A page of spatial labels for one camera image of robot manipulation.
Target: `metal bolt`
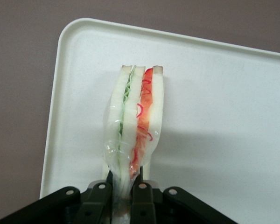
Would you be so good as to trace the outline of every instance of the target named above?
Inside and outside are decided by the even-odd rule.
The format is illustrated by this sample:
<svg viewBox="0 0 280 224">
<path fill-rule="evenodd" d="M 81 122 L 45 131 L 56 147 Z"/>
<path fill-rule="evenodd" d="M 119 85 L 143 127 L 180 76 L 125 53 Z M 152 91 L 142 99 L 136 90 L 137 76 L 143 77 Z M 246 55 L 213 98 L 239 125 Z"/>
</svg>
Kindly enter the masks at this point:
<svg viewBox="0 0 280 224">
<path fill-rule="evenodd" d="M 177 195 L 177 191 L 175 189 L 170 189 L 169 194 L 171 195 Z"/>
<path fill-rule="evenodd" d="M 68 190 L 65 194 L 66 194 L 66 195 L 72 195 L 73 193 L 74 193 L 73 190 Z"/>
<path fill-rule="evenodd" d="M 146 186 L 146 184 L 145 184 L 145 183 L 141 183 L 141 184 L 139 184 L 139 188 L 141 188 L 141 189 L 145 189 L 145 188 L 147 188 L 147 186 Z"/>
<path fill-rule="evenodd" d="M 100 188 L 100 189 L 104 189 L 106 187 L 106 185 L 104 185 L 104 184 L 100 184 L 99 186 L 98 186 L 98 188 Z"/>
</svg>

